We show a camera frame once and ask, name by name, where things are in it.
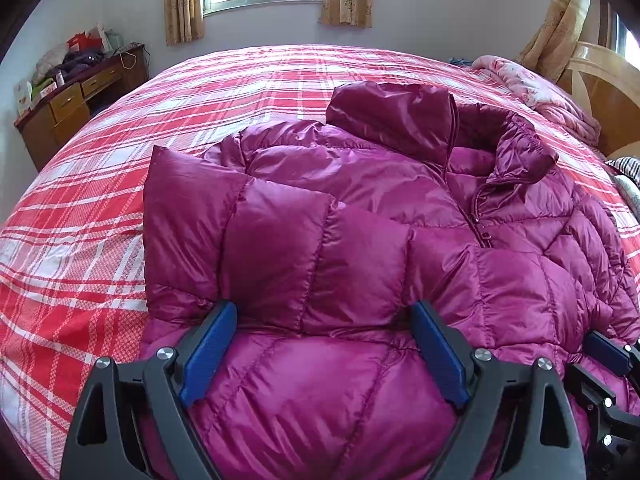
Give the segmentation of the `white packet on desk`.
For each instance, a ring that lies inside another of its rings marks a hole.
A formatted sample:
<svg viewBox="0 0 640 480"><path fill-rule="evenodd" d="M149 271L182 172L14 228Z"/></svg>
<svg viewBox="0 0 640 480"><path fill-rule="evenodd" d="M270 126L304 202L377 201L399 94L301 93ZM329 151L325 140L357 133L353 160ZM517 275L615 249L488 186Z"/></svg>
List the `white packet on desk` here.
<svg viewBox="0 0 640 480"><path fill-rule="evenodd" d="M14 84L13 93L17 115L22 116L29 112L32 108L32 84L30 81L22 79Z"/></svg>

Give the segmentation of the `side window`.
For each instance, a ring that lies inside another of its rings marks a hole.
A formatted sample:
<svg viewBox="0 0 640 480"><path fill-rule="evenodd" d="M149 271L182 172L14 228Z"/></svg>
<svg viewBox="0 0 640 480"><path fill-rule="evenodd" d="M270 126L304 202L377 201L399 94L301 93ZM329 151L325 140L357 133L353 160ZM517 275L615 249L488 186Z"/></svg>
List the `side window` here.
<svg viewBox="0 0 640 480"><path fill-rule="evenodd" d="M638 41L605 0L600 0L598 45L614 51L635 68L640 68Z"/></svg>

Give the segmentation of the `magenta puffer down jacket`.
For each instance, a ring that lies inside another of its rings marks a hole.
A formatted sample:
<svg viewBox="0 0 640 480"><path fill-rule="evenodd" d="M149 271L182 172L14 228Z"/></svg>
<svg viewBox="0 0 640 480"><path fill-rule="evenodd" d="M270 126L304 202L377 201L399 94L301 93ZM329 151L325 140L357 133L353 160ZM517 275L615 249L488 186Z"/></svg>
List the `magenta puffer down jacket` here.
<svg viewBox="0 0 640 480"><path fill-rule="evenodd" d="M456 415L409 332L429 301L474 347L576 363L639 335L614 219L522 116L445 89L337 88L323 122L154 148L143 191L144 358L221 300L239 329L190 415L226 479L421 479Z"/></svg>

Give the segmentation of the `red plaid bed sheet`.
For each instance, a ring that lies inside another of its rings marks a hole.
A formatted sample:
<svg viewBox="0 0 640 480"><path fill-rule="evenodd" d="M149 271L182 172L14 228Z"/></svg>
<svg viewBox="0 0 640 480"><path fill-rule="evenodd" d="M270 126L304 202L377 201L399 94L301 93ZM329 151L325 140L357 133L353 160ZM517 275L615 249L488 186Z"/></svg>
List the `red plaid bed sheet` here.
<svg viewBox="0 0 640 480"><path fill-rule="evenodd" d="M334 91L360 82L442 88L459 104L528 120L559 167L614 219L637 292L639 227L597 156L488 73L328 46L192 58L91 119L2 228L1 416L40 477L60 474L73 411L96 359L144 359L143 191L154 148L201 157L250 127L323 122Z"/></svg>

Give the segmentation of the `beige side window curtain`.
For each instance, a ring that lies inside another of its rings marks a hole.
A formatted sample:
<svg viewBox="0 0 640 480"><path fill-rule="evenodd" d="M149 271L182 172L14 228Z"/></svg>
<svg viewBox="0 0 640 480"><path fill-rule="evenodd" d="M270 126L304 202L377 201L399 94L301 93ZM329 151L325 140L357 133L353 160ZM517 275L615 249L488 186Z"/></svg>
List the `beige side window curtain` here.
<svg viewBox="0 0 640 480"><path fill-rule="evenodd" d="M544 21L518 56L518 62L557 82L582 34L591 0L550 0Z"/></svg>

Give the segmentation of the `striped pillow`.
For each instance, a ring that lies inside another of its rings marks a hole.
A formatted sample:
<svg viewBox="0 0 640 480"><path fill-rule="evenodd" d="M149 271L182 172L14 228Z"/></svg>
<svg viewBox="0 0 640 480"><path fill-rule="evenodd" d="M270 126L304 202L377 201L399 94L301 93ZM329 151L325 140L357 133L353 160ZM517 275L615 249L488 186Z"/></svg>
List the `striped pillow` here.
<svg viewBox="0 0 640 480"><path fill-rule="evenodd" d="M610 159L606 164L634 182L637 188L640 188L640 159L634 156L622 156Z"/></svg>

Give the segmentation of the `red bag on desk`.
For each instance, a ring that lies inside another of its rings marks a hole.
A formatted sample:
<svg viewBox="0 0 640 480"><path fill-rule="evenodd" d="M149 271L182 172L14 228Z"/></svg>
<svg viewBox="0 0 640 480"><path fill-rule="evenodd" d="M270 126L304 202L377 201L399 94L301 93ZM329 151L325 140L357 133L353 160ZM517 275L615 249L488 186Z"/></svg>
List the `red bag on desk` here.
<svg viewBox="0 0 640 480"><path fill-rule="evenodd" d="M103 51L102 39L100 37L94 38L88 36L85 32L80 32L79 34L76 34L72 38L67 40L67 45L70 52L80 52L87 50L98 52Z"/></svg>

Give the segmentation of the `brown wooden desk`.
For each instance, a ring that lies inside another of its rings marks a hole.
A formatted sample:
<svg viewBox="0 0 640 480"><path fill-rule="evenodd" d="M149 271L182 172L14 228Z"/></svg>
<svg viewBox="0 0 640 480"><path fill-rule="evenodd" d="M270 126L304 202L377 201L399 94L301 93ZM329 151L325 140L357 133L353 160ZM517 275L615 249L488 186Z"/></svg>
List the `brown wooden desk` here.
<svg viewBox="0 0 640 480"><path fill-rule="evenodd" d="M130 44L45 96L15 122L36 169L43 170L91 118L148 79L145 45Z"/></svg>

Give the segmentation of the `pile of clothes on desk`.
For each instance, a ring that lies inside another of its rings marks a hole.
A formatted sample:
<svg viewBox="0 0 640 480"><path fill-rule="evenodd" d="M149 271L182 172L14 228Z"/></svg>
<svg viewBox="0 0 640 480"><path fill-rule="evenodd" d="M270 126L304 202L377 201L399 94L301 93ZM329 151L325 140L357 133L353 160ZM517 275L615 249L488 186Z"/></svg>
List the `pile of clothes on desk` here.
<svg viewBox="0 0 640 480"><path fill-rule="evenodd" d="M104 58L105 55L100 49L71 51L67 44L59 44L38 60L30 82L41 84L45 79L54 79L57 74L61 74L63 79L68 81L84 70L100 64Z"/></svg>

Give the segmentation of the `pink floral folded quilt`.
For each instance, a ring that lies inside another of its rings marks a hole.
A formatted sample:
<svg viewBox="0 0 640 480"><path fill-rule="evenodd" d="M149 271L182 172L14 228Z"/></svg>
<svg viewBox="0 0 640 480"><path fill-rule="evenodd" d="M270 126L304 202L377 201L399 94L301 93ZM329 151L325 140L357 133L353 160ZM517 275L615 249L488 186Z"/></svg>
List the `pink floral folded quilt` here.
<svg viewBox="0 0 640 480"><path fill-rule="evenodd" d="M549 122L564 129L575 139L596 148L601 126L596 118L579 107L564 90L528 70L517 62L495 55L483 55L473 63L474 70L484 70L501 82L514 96Z"/></svg>

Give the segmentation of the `left beige window curtain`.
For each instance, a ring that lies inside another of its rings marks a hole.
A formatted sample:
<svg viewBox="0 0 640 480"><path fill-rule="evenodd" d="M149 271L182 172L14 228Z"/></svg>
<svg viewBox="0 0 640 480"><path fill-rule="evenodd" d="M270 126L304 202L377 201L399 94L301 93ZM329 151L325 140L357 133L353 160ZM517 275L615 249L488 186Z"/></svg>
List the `left beige window curtain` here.
<svg viewBox="0 0 640 480"><path fill-rule="evenodd" d="M203 39L203 0L164 0L165 37L169 47Z"/></svg>

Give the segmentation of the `cream wooden headboard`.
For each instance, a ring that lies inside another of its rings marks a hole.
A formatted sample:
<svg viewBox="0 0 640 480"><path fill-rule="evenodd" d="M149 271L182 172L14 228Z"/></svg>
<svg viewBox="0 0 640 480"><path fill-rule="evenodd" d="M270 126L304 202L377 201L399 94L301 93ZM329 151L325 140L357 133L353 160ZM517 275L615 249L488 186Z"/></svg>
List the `cream wooden headboard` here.
<svg viewBox="0 0 640 480"><path fill-rule="evenodd" d="M579 41L558 86L600 122L598 150L608 159L639 157L640 72L622 56Z"/></svg>

